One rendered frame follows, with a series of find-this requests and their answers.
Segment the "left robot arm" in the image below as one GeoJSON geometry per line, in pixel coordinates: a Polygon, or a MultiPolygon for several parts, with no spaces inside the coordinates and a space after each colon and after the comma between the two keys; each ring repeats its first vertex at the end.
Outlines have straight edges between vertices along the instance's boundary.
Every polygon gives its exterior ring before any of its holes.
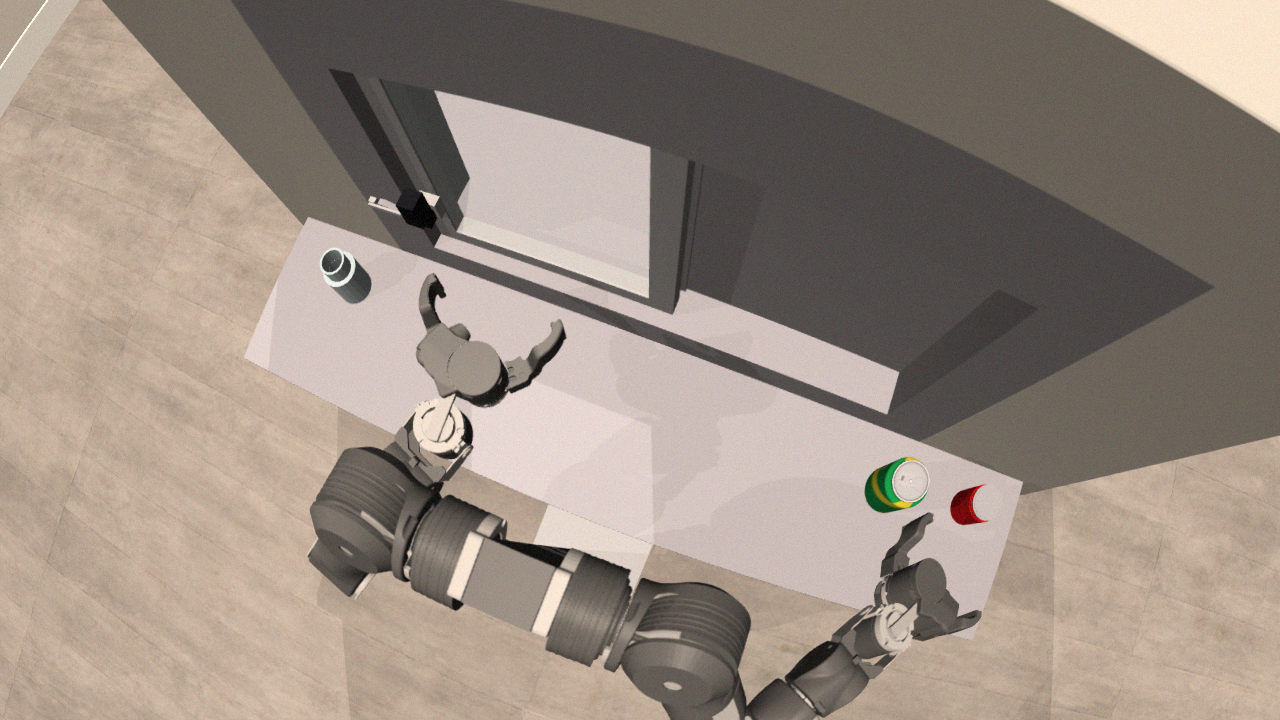
{"type": "Polygon", "coordinates": [[[442,443],[428,439],[422,418],[438,400],[417,404],[387,448],[346,448],[310,507],[317,541],[306,557],[348,597],[357,600],[376,573],[392,571],[457,611],[485,537],[507,541],[506,519],[439,495],[442,480],[472,452],[474,428],[453,404],[454,434],[442,443]],[[419,443],[454,462],[433,466],[419,443]]]}

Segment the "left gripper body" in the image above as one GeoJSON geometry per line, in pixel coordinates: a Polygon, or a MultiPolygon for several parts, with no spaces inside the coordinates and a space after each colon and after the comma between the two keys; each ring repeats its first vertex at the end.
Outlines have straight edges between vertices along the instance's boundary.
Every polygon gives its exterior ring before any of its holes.
{"type": "Polygon", "coordinates": [[[456,396],[476,407],[492,407],[509,391],[509,373],[497,351],[470,337],[461,323],[449,328],[440,323],[417,346],[416,359],[440,395],[435,410],[422,418],[422,432],[433,442],[445,442],[454,434],[451,407],[456,396]]]}

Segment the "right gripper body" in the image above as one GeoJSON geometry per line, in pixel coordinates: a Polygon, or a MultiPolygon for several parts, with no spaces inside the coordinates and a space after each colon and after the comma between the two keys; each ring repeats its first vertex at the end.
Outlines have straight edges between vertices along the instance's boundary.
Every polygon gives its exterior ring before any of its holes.
{"type": "Polygon", "coordinates": [[[923,559],[908,568],[884,577],[876,585],[876,606],[902,603],[908,610],[891,612],[886,630],[892,641],[902,641],[906,628],[914,623],[911,635],[931,638],[954,628],[959,603],[946,588],[943,568],[934,559],[923,559]],[[922,618],[920,618],[922,616],[922,618]]]}

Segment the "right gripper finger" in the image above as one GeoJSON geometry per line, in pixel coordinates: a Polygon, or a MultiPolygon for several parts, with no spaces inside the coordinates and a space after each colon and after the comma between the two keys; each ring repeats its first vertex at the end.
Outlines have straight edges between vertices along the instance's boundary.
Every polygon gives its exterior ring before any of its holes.
{"type": "MultiPolygon", "coordinates": [[[[961,616],[957,616],[960,619],[957,619],[956,623],[954,624],[954,629],[951,629],[948,632],[945,632],[943,634],[940,634],[940,635],[954,634],[956,632],[963,632],[966,628],[974,626],[980,620],[980,614],[982,614],[982,611],[974,610],[972,612],[966,612],[966,614],[964,614],[961,616]]],[[[915,641],[929,641],[929,639],[932,639],[934,637],[940,637],[940,635],[933,635],[931,638],[925,638],[924,639],[922,635],[918,634],[918,635],[913,635],[913,639],[915,639],[915,641]]]]}
{"type": "Polygon", "coordinates": [[[899,542],[887,551],[881,562],[882,584],[884,583],[884,577],[909,566],[910,559],[908,557],[908,552],[913,550],[919,541],[922,541],[925,533],[925,525],[934,521],[933,516],[934,514],[925,512],[922,518],[916,518],[915,520],[908,523],[908,525],[902,527],[899,542]]]}

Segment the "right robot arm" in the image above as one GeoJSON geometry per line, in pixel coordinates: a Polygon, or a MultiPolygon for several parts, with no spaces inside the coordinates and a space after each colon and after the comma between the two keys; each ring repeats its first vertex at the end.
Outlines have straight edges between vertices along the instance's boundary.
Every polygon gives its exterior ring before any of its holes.
{"type": "Polygon", "coordinates": [[[902,641],[892,641],[886,630],[888,614],[908,610],[902,603],[868,605],[806,653],[785,682],[774,679],[748,705],[739,665],[751,618],[742,603],[707,583],[646,578],[631,600],[630,571],[571,548],[556,569],[532,633],[548,637],[547,651],[588,667],[599,653],[611,673],[621,662],[637,691],[660,702],[669,720],[820,720],[818,715],[855,700],[911,647],[914,623],[902,641]],[[861,661],[881,655],[876,665],[861,661]]]}

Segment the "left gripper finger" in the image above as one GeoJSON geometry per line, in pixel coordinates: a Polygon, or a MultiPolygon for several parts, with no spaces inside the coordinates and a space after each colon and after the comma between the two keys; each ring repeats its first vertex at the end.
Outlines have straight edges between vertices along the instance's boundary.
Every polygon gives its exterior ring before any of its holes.
{"type": "Polygon", "coordinates": [[[557,322],[550,322],[550,334],[541,343],[535,345],[529,354],[529,357],[524,360],[522,357],[516,357],[512,361],[506,361],[506,366],[509,372],[509,384],[507,389],[509,393],[515,393],[518,389],[529,387],[534,378],[541,373],[541,368],[550,361],[552,357],[558,354],[561,346],[566,340],[564,325],[558,319],[557,322]]]}
{"type": "Polygon", "coordinates": [[[445,299],[444,287],[442,286],[442,282],[436,278],[436,274],[433,273],[428,275],[426,279],[424,281],[419,295],[419,311],[422,316],[422,322],[424,325],[426,327],[428,334],[438,324],[442,323],[439,316],[436,315],[436,309],[435,309],[436,295],[439,295],[440,299],[445,299]]]}

